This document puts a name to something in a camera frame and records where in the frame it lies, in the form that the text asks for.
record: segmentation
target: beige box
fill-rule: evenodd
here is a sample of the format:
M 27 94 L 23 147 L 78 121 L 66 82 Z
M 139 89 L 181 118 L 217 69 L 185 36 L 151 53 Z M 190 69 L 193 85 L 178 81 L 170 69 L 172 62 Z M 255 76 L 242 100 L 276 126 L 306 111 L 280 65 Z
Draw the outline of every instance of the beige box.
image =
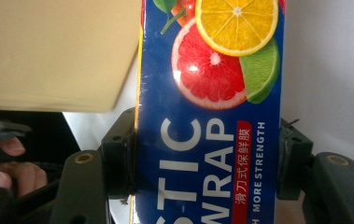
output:
M 137 49 L 140 7 L 0 0 L 0 109 L 111 109 Z

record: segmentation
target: red label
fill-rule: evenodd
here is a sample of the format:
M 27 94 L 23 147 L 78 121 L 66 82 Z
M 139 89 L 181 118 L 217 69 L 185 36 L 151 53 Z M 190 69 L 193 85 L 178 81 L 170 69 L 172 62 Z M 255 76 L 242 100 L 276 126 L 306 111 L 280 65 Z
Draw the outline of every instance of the red label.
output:
M 233 223 L 247 223 L 249 165 L 251 154 L 252 126 L 249 122 L 237 122 L 234 165 Z

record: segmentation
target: cling film package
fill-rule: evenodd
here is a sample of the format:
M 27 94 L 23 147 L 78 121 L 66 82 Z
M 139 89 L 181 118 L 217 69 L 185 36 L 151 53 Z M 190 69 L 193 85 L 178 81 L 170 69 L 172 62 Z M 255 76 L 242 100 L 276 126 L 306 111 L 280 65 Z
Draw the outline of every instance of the cling film package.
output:
M 285 2 L 144 0 L 131 223 L 273 223 Z

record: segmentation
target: white wall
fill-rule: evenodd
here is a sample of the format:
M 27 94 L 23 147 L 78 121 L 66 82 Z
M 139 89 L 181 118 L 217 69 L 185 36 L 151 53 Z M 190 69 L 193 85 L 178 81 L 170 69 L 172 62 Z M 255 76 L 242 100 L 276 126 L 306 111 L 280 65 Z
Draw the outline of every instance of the white wall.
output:
M 354 160 L 354 1 L 288 1 L 281 115 Z

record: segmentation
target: red grapefruit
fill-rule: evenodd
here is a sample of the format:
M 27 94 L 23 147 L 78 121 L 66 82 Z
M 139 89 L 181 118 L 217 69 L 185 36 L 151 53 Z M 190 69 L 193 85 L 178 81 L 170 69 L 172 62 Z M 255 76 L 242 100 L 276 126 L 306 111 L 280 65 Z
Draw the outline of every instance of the red grapefruit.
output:
M 238 57 L 210 48 L 200 36 L 195 19 L 178 33 L 171 63 L 179 90 L 201 107 L 228 109 L 247 100 Z

